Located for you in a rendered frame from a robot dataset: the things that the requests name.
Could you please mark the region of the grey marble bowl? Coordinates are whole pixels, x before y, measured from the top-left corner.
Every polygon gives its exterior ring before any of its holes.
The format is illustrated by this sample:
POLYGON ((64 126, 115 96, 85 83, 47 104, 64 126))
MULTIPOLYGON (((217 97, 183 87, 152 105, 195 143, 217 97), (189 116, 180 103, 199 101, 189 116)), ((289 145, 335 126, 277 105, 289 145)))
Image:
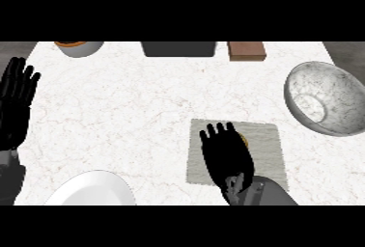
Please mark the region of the grey marble bowl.
POLYGON ((316 61, 298 64, 285 79, 283 99, 311 131, 336 137, 365 132, 365 86, 336 66, 316 61))

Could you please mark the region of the dark grey box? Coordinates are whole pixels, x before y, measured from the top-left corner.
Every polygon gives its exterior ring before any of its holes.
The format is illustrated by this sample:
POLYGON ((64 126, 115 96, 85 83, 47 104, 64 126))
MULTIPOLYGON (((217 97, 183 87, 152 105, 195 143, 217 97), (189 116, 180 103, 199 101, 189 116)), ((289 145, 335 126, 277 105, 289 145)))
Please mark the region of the dark grey box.
POLYGON ((141 51, 146 57, 212 57, 214 41, 143 41, 141 51))

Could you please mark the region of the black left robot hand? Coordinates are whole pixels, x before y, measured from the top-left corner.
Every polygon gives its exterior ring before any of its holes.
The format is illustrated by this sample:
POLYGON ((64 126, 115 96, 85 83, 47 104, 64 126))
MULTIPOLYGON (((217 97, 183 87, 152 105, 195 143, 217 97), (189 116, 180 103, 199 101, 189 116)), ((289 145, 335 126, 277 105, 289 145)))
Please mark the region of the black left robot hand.
POLYGON ((10 59, 0 78, 0 151, 14 150, 25 140, 39 76, 22 57, 10 59))

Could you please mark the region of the brown wooden block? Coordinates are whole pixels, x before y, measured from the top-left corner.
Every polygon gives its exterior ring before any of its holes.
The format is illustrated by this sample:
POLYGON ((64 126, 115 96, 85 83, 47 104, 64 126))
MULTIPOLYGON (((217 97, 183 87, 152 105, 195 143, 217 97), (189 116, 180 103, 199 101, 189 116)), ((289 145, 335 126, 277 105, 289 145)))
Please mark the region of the brown wooden block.
POLYGON ((230 61, 263 61, 265 52, 260 41, 230 41, 227 43, 230 61))

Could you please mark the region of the beige placemat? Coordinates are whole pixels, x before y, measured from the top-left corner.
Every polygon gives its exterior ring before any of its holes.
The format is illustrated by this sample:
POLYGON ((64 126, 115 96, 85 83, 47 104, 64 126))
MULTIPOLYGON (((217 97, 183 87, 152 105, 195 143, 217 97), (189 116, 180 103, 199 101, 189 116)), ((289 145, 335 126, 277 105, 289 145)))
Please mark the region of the beige placemat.
MULTIPOLYGON (((189 127, 189 148, 186 160, 186 182, 214 185, 202 157, 199 131, 206 124, 226 124, 221 120, 192 119, 189 127)), ((248 141, 248 151, 255 165, 255 175, 270 178, 288 190, 283 154, 277 127, 271 123, 231 122, 236 132, 248 141)))

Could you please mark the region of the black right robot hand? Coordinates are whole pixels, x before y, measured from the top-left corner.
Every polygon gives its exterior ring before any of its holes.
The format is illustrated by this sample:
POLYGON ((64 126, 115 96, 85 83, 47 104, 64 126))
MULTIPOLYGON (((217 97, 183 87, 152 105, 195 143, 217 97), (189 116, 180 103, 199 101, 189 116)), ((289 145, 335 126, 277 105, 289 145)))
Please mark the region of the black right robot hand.
POLYGON ((206 124, 199 131, 200 150, 208 174, 215 186, 226 191, 227 181, 234 178, 236 192, 242 192, 252 183, 254 161, 245 142, 233 128, 233 124, 206 124))

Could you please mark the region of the yellow squash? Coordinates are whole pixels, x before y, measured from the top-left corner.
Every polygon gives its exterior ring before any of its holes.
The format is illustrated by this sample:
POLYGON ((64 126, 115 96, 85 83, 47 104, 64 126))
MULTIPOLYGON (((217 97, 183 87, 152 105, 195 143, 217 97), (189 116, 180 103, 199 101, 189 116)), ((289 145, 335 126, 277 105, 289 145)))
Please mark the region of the yellow squash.
POLYGON ((246 150, 249 150, 249 147, 248 147, 248 140, 246 140, 246 138, 245 138, 245 136, 242 135, 240 132, 237 132, 237 134, 239 134, 239 137, 240 137, 242 142, 243 142, 243 144, 245 144, 246 150))

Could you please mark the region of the grey pot with orange rim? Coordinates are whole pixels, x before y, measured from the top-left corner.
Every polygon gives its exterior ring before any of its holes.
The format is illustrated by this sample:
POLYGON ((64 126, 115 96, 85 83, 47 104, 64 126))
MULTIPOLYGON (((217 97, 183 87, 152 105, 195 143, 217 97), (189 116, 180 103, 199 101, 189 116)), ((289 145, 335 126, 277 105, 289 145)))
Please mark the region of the grey pot with orange rim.
POLYGON ((101 41, 56 41, 60 52, 70 58, 82 58, 93 55, 101 48, 101 41))

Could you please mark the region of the white plate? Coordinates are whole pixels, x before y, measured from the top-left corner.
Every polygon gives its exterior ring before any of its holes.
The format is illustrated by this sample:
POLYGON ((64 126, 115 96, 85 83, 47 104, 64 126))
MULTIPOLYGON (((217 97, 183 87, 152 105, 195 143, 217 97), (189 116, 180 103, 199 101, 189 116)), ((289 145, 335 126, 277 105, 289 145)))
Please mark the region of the white plate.
POLYGON ((127 182, 109 171, 90 171, 70 178, 48 198, 47 206, 132 206, 134 195, 127 182))

